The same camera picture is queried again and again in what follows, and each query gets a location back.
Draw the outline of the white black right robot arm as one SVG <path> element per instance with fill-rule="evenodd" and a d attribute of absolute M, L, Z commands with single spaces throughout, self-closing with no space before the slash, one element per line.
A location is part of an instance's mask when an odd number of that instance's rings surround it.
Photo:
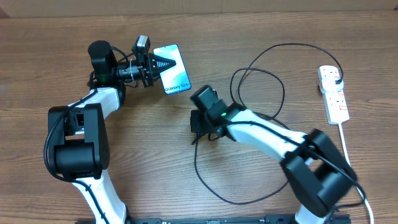
<path fill-rule="evenodd" d="M 358 183 L 351 166 L 319 129 L 308 134 L 273 124 L 242 105 L 227 105 L 209 85 L 191 97 L 191 131 L 217 134 L 267 154 L 281 166 L 300 202 L 292 223 L 328 223 L 338 202 Z"/>

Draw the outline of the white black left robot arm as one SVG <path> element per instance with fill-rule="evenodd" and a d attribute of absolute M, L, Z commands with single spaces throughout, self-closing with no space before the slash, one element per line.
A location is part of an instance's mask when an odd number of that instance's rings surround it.
<path fill-rule="evenodd" d="M 133 223 L 128 207 L 116 193 L 108 173 L 110 149 L 105 118 L 122 107 L 126 85 L 141 81 L 152 86 L 176 61 L 149 52 L 149 39 L 142 35 L 132 47 L 134 59 L 117 60 L 118 48 L 105 40 L 88 47 L 93 71 L 89 94 L 48 112 L 48 135 L 44 164 L 48 172 L 76 187 L 91 208 L 94 223 Z"/>

